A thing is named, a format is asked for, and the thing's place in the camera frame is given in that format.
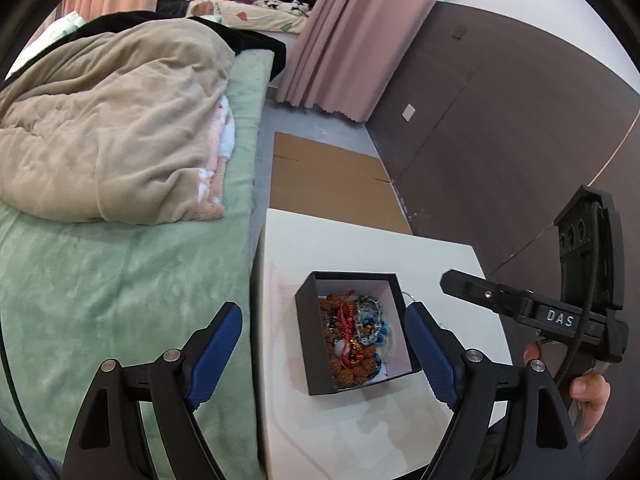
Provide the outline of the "person's right hand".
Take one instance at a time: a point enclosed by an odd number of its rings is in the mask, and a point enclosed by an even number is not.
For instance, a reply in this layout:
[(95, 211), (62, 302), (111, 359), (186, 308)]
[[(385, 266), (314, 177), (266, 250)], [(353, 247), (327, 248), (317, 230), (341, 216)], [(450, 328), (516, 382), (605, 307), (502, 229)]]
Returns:
[[(565, 344), (534, 342), (525, 347), (523, 361), (527, 363), (538, 359), (551, 364), (552, 370), (558, 370), (567, 352)], [(610, 396), (611, 385), (601, 374), (595, 372), (583, 374), (570, 384), (570, 397), (582, 407), (582, 423), (576, 432), (580, 443), (587, 441), (592, 435), (605, 412)]]

